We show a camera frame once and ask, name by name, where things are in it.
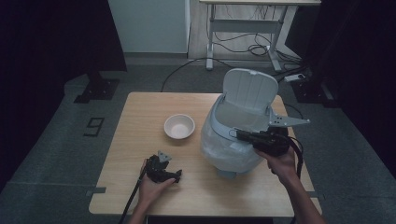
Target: power strip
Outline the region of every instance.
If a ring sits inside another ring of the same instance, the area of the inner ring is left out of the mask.
[[[303,74],[296,74],[292,76],[285,77],[286,82],[296,81],[296,80],[303,80],[305,76]]]

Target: black cable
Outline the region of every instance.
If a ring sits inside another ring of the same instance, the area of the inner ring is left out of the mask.
[[[301,67],[298,67],[298,68],[290,69],[290,70],[288,70],[288,71],[276,73],[276,74],[274,74],[274,75],[271,75],[271,74],[269,74],[269,75],[272,76],[272,77],[278,77],[278,76],[285,75],[285,77],[286,77],[286,76],[289,76],[291,73],[301,72],[301,71],[305,70],[305,68],[306,68],[305,66],[301,66]]]
[[[298,148],[293,140],[296,140],[301,148]],[[300,179],[301,178],[301,171],[303,170],[303,164],[304,164],[304,158],[303,158],[304,149],[303,149],[303,145],[301,144],[300,141],[298,141],[296,138],[293,138],[293,137],[289,137],[289,143],[290,143],[291,147],[293,148],[294,152],[297,155],[296,173],[297,173],[298,178]],[[295,221],[296,221],[296,216],[293,217],[293,219],[291,220],[290,224],[294,224]]]
[[[266,7],[266,9],[265,9],[265,13],[264,13],[264,15],[263,15],[263,17],[262,17],[263,20],[264,20],[265,17],[266,17],[268,8],[269,8],[269,7]],[[256,7],[255,12],[254,12],[253,16],[252,16],[250,19],[252,19],[252,18],[256,15],[256,13],[257,13],[258,10],[259,10],[259,14],[262,15],[263,7]],[[274,10],[273,10],[272,20],[273,20],[274,17],[275,17],[275,12],[276,12],[276,7],[274,7]],[[214,6],[214,17],[216,17],[216,6]],[[206,7],[206,36],[207,36],[207,38],[209,39],[209,32],[208,32],[208,30],[207,30],[207,28],[208,28],[208,27],[207,27],[208,18],[209,18],[209,6]],[[264,45],[260,44],[260,43],[257,41],[257,36],[259,36],[259,37],[265,39],[265,40],[268,42],[268,44],[271,45],[271,40],[269,40],[269,39],[266,38],[265,36],[259,35],[259,34],[244,34],[244,35],[238,35],[238,36],[235,36],[235,37],[231,37],[231,38],[228,38],[228,39],[220,39],[220,38],[218,37],[218,35],[217,35],[217,32],[214,32],[214,35],[215,35],[216,39],[219,40],[220,42],[222,42],[222,41],[235,40],[235,39],[237,39],[237,38],[240,38],[240,37],[243,37],[243,36],[247,36],[247,35],[255,35],[254,41],[256,42],[257,45],[250,45],[249,47],[247,47],[247,50],[233,50],[233,49],[229,49],[229,48],[225,47],[224,45],[221,45],[220,43],[213,42],[213,44],[219,45],[219,46],[221,46],[221,47],[227,49],[228,51],[234,52],[234,53],[245,53],[245,52],[250,52],[251,54],[253,54],[253,55],[255,55],[255,56],[260,56],[260,57],[263,57],[264,55],[266,55],[266,54],[268,53],[268,49],[267,49],[267,47],[265,47]],[[255,53],[253,50],[256,50],[256,49],[264,49],[264,53]],[[298,57],[291,56],[291,55],[286,54],[286,53],[284,53],[284,52],[282,52],[282,51],[280,51],[280,50],[277,50],[277,49],[276,49],[276,53],[278,54],[279,58],[282,59],[282,60],[285,61],[285,62],[300,64],[301,61],[302,61],[302,60],[301,60],[300,58],[298,58]]]
[[[259,10],[259,6],[256,6],[256,9],[254,10],[253,16],[251,16],[251,17],[249,18],[249,20],[253,19],[253,18],[256,16],[257,10]]]
[[[290,108],[293,108],[295,111],[297,111],[297,113],[300,114],[301,119],[304,119],[303,113],[301,113],[301,111],[299,109],[297,109],[296,107],[294,107],[293,105],[288,105],[288,104],[284,104],[285,106],[288,106]]]
[[[259,6],[259,15],[257,15],[257,20],[262,20],[262,12],[264,10],[263,6]]]
[[[228,10],[228,6],[225,5],[225,7],[227,8],[227,15],[230,17],[230,19],[233,19],[233,17],[230,15],[230,11]]]
[[[214,61],[216,61],[216,62],[222,63],[222,64],[224,64],[224,65],[227,65],[227,66],[233,68],[233,66],[231,66],[231,65],[229,65],[229,64],[227,64],[227,63],[224,63],[224,62],[222,62],[222,61],[220,61],[220,60],[218,60],[218,59],[215,59],[215,58],[199,58],[199,59],[194,59],[194,60],[192,60],[192,61],[189,61],[189,62],[187,62],[187,63],[184,63],[183,65],[181,65],[180,67],[178,67],[176,70],[174,70],[172,73],[170,73],[170,74],[166,77],[166,79],[163,81],[163,85],[161,86],[161,92],[163,92],[163,88],[165,87],[165,84],[166,84],[166,82],[168,81],[169,77],[171,77],[175,72],[177,72],[178,70],[180,70],[181,68],[185,67],[186,65],[188,65],[188,64],[190,64],[190,63],[198,62],[198,61],[201,61],[201,60],[207,60],[207,59],[214,60]]]
[[[142,182],[143,176],[146,174],[146,167],[142,170],[142,172],[140,173],[139,178],[137,179],[136,185],[134,186],[134,191],[132,191],[131,197],[128,200],[128,203],[125,205],[124,211],[122,213],[122,216],[120,218],[119,224],[122,224],[123,220],[126,217],[126,214],[128,212],[129,206],[131,205],[132,200],[134,199],[134,196],[137,193],[137,190],[140,187],[140,183]]]

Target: white bowl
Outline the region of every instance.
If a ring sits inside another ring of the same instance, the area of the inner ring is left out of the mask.
[[[166,120],[164,129],[169,137],[182,139],[190,136],[194,132],[195,122],[188,115],[176,114]]]

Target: black curtain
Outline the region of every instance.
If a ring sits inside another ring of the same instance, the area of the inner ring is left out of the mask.
[[[1,188],[64,97],[64,83],[126,71],[107,0],[0,3]]]
[[[391,134],[396,112],[396,2],[322,3],[306,57],[313,71],[312,91],[322,82],[329,84],[339,106],[396,176]]]

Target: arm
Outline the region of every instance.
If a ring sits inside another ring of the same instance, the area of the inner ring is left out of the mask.
[[[306,193],[303,184],[295,171],[294,151],[289,148],[287,154],[280,157],[272,157],[256,149],[259,156],[268,161],[268,167],[279,177],[279,181],[285,186],[289,194],[291,205],[294,210],[297,222],[305,223],[326,223],[323,217],[314,206],[309,195]]]
[[[139,201],[132,212],[132,216],[129,219],[128,224],[142,224],[149,207],[161,196],[163,191],[171,186],[175,181],[176,180],[172,178],[162,183],[154,183],[147,177],[147,175],[144,175],[139,187]]]

